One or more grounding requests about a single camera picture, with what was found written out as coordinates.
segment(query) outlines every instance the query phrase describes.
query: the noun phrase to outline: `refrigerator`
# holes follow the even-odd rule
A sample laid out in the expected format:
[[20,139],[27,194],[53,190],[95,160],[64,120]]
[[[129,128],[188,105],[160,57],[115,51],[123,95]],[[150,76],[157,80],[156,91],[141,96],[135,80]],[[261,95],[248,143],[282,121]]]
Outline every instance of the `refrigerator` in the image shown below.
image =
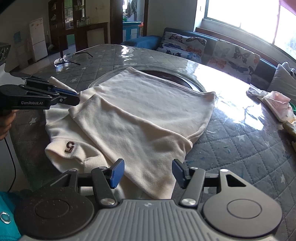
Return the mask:
[[31,21],[29,27],[33,61],[37,62],[48,55],[45,43],[43,18],[38,18],[34,21]]

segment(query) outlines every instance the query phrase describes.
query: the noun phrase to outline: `human hand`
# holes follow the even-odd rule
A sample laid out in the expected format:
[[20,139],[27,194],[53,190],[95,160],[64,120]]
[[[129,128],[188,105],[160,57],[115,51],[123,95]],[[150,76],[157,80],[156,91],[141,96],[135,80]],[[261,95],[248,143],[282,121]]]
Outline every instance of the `human hand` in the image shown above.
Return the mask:
[[10,114],[0,117],[0,140],[3,140],[7,136],[17,111],[18,110],[12,110]]

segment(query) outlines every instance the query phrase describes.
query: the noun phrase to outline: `screw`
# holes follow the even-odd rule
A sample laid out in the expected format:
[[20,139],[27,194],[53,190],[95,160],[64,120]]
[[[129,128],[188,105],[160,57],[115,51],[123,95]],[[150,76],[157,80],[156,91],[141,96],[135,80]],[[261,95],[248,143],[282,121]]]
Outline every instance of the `screw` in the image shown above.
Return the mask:
[[183,206],[186,206],[186,207],[192,207],[196,204],[196,201],[192,198],[184,198],[182,201],[181,201],[181,204]]
[[104,206],[112,206],[115,204],[115,200],[112,198],[103,198],[101,199],[101,204]]

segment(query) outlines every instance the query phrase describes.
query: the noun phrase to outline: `round table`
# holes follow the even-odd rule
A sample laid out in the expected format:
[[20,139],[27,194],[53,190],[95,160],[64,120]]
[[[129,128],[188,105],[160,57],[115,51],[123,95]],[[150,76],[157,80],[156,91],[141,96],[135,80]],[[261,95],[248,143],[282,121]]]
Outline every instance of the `round table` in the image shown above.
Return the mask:
[[[281,204],[284,219],[277,238],[296,235],[296,162],[290,137],[271,111],[256,98],[249,98],[249,85],[228,74],[169,54],[121,45],[98,45],[88,54],[73,55],[70,64],[56,72],[53,64],[35,76],[58,80],[82,91],[104,74],[124,68],[145,66],[163,68],[200,83],[217,99],[204,134],[187,154],[185,163],[217,173],[226,168],[236,173]],[[39,188],[58,171],[44,154],[50,140],[45,130],[43,111],[19,111],[10,131],[21,167],[33,189]],[[205,188],[206,200],[215,190]],[[182,190],[176,185],[173,198]]]

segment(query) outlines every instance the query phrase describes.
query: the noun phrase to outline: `metal snap button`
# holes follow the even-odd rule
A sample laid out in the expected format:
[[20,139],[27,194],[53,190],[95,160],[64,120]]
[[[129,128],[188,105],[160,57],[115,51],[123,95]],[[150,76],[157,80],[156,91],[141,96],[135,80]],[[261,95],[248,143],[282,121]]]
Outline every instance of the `metal snap button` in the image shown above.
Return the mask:
[[11,222],[10,216],[6,212],[0,213],[0,220],[5,224],[10,224],[10,222]]

